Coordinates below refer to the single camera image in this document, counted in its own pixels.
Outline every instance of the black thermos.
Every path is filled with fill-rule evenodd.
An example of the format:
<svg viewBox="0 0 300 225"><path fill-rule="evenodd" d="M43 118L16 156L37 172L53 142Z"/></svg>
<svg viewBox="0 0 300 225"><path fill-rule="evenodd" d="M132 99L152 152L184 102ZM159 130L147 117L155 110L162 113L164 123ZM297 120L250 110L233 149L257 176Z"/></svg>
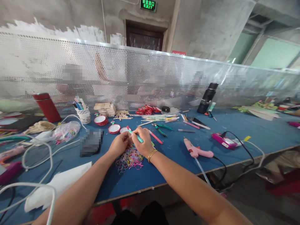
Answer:
<svg viewBox="0 0 300 225"><path fill-rule="evenodd" d="M198 113L202 113L202 114L206 113L206 111L209 107L209 104L212 102L212 99L216 94L216 89L217 89L218 85L219 85L218 83L210 83L209 84L208 88L206 89L206 91L202 97L200 105L197 109Z"/></svg>

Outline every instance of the pink glue gun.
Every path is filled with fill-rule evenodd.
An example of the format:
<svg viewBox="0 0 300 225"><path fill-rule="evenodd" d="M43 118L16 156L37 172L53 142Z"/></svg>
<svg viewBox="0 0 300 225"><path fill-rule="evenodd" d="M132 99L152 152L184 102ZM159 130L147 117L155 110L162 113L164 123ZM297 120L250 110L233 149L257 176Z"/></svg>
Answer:
<svg viewBox="0 0 300 225"><path fill-rule="evenodd" d="M187 150L190 152L190 155L193 158L197 158L199 155L212 158L213 152L212 151L203 151L199 147L195 147L191 144L191 142L188 139L184 139L185 146L187 147Z"/></svg>

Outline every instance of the red sign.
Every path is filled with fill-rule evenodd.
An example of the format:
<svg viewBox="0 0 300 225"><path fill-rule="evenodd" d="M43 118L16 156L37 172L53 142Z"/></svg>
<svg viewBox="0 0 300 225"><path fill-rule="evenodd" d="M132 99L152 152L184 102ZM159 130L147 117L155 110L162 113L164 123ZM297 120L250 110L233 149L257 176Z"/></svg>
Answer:
<svg viewBox="0 0 300 225"><path fill-rule="evenodd" d="M173 54L177 54L177 55L186 55L186 52L180 52L180 51L172 51Z"/></svg>

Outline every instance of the green exit sign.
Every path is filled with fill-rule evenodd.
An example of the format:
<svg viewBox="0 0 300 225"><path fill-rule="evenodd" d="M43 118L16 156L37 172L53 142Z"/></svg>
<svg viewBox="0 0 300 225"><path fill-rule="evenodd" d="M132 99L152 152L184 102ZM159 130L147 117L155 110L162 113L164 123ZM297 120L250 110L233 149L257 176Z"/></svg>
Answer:
<svg viewBox="0 0 300 225"><path fill-rule="evenodd" d="M150 0L141 0L141 9L149 10L155 13L156 2Z"/></svg>

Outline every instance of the perforated metal partition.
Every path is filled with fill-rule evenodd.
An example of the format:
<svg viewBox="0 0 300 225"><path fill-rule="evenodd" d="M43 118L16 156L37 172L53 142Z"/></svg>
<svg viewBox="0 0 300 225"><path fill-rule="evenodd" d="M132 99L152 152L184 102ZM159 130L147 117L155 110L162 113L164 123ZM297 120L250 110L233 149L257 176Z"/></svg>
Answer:
<svg viewBox="0 0 300 225"><path fill-rule="evenodd" d="M60 113L74 112L75 95L89 106L111 102L118 109L196 106L210 82L219 83L218 107L300 92L297 74L4 28L0 81L5 112L38 112L31 95L41 92Z"/></svg>

